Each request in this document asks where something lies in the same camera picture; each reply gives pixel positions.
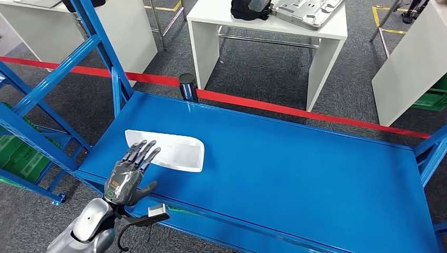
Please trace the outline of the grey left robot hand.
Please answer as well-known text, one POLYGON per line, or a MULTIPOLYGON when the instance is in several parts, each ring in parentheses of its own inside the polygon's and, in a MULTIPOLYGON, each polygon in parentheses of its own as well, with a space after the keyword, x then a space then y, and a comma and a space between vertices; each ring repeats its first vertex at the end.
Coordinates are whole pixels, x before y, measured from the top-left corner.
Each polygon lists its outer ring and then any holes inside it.
POLYGON ((104 184, 105 201, 117 206, 134 206, 155 189, 156 181, 138 189, 144 172, 161 151, 160 147, 150 151, 155 144, 155 140, 143 140, 128 148, 124 156, 115 163, 104 184))

